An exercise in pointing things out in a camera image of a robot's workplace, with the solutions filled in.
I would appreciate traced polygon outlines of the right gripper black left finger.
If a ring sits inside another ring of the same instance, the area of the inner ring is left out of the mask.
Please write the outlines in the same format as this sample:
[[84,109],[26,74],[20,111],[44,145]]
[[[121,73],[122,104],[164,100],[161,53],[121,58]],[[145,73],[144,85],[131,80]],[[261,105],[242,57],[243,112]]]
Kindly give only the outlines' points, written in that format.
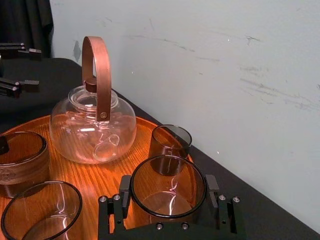
[[98,239],[122,240],[127,230],[124,219],[128,217],[131,201],[131,176],[124,175],[119,185],[119,193],[112,197],[102,195],[98,199]]

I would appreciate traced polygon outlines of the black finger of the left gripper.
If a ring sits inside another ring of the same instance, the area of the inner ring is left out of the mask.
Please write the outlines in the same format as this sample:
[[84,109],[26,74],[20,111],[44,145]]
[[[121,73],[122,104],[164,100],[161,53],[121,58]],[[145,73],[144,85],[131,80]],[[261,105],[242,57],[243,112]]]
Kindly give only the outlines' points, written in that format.
[[29,48],[27,49],[23,42],[0,43],[0,55],[3,59],[31,59],[41,60],[42,51],[39,49]]
[[10,80],[0,78],[0,94],[10,98],[19,98],[22,92],[36,93],[39,92],[39,81],[36,80]]

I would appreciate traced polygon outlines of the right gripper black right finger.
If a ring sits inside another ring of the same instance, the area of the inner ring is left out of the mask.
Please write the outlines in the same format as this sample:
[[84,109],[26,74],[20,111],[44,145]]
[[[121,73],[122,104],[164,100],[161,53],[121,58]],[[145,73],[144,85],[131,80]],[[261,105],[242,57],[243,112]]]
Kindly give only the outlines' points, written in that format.
[[210,209],[213,226],[210,228],[212,240],[246,240],[247,233],[238,196],[228,197],[220,192],[214,175],[205,175],[206,202]]

